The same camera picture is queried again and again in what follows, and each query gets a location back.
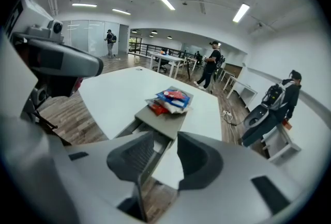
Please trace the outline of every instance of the ceiling light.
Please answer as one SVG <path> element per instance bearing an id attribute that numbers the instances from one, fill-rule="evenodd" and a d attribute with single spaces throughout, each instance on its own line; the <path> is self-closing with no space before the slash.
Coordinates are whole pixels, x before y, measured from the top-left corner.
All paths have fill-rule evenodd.
<path id="1" fill-rule="evenodd" d="M 175 10 L 175 8 L 170 4 L 170 2 L 168 2 L 168 0 L 161 0 L 161 1 L 163 1 L 163 3 L 167 5 L 170 10 Z"/>
<path id="2" fill-rule="evenodd" d="M 245 15 L 246 11 L 248 11 L 248 9 L 249 6 L 243 3 L 236 16 L 233 18 L 233 21 L 236 23 L 239 22 L 240 19 Z"/>
<path id="3" fill-rule="evenodd" d="M 73 6 L 85 6 L 85 7 L 97 7 L 95 4 L 86 4 L 86 3 L 73 3 Z"/>
<path id="4" fill-rule="evenodd" d="M 121 10 L 117 10 L 117 9 L 113 9 L 113 11 L 117 11 L 117 12 L 120 12 L 120 13 L 131 15 L 129 12 L 126 12 L 126 11 L 121 11 Z"/>

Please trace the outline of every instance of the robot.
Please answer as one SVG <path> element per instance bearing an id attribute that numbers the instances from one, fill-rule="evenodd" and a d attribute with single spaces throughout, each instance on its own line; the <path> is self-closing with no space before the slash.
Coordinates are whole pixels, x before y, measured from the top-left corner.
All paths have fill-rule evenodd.
<path id="1" fill-rule="evenodd" d="M 37 78 L 21 115 L 0 115 L 6 176 L 45 222 L 147 222 L 141 177 L 154 156 L 154 137 L 162 135 L 146 131 L 70 146 L 36 123 L 49 96 L 69 97 L 83 78 L 102 72 L 102 60 L 64 45 L 61 30 L 62 22 L 33 0 L 20 0 L 5 26 L 6 48 L 15 49 Z M 190 133 L 178 132 L 177 142 L 184 179 L 158 223 L 280 223 L 288 217 L 283 209 L 300 190 L 262 156 Z"/>

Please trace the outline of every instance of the black railing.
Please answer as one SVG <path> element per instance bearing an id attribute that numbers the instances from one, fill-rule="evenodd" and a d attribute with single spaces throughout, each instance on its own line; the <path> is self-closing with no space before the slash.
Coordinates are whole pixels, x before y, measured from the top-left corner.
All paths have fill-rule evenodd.
<path id="1" fill-rule="evenodd" d="M 155 46 L 153 44 L 144 44 L 144 43 L 134 43 L 134 42 L 129 42 L 129 52 L 134 53 L 134 54 L 139 54 L 139 55 L 144 55 L 144 56 L 151 56 L 151 51 L 152 52 L 161 52 L 162 50 L 168 50 L 169 55 L 175 56 L 175 57 L 190 57 L 193 58 L 194 55 L 187 53 L 186 51 L 181 51 L 181 50 L 176 50 L 172 48 L 167 48 L 167 47 L 160 47 L 160 46 Z"/>

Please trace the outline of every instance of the pile of snack bags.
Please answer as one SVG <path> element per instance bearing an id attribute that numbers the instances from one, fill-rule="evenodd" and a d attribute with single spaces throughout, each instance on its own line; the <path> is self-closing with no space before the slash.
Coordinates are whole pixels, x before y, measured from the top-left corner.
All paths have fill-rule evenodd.
<path id="1" fill-rule="evenodd" d="M 190 97 L 181 91 L 167 89 L 156 96 L 156 98 L 146 100 L 148 106 L 156 115 L 162 113 L 183 114 L 189 109 Z"/>

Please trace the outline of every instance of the wooden floor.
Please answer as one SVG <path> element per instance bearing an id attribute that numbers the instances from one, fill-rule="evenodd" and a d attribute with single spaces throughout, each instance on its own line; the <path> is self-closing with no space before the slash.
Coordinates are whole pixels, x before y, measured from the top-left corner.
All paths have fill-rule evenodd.
<path id="1" fill-rule="evenodd" d="M 131 54 L 119 54 L 119 60 L 103 57 L 104 68 L 102 74 L 129 67 L 142 66 L 149 68 L 150 59 L 142 56 Z M 195 69 L 191 74 L 191 81 L 188 80 L 187 72 L 183 75 L 179 70 L 177 79 L 189 85 L 193 84 L 194 80 L 198 80 L 202 74 L 202 69 Z M 230 99 L 226 96 L 231 89 L 230 86 L 223 91 L 225 83 L 216 83 L 213 89 L 213 94 L 218 98 L 220 112 L 227 110 L 232 113 L 233 123 L 240 123 L 248 114 L 244 103 L 239 99 L 236 93 L 232 93 Z M 102 133 L 98 125 L 94 122 L 89 111 L 87 110 L 79 92 L 76 92 L 70 98 L 57 97 L 48 99 L 40 108 L 40 114 L 48 119 L 54 125 L 58 125 L 58 129 L 54 130 L 65 140 L 71 144 L 83 144 L 107 140 L 107 137 Z M 237 140 L 244 133 L 244 126 L 240 124 L 232 127 L 221 119 L 222 125 L 222 140 L 225 142 L 237 144 Z M 261 148 L 261 143 L 256 143 L 253 149 L 264 155 Z M 155 222 L 162 213 L 175 201 L 177 191 L 157 183 L 154 179 L 150 179 L 142 188 L 144 206 L 148 217 L 148 222 Z"/>

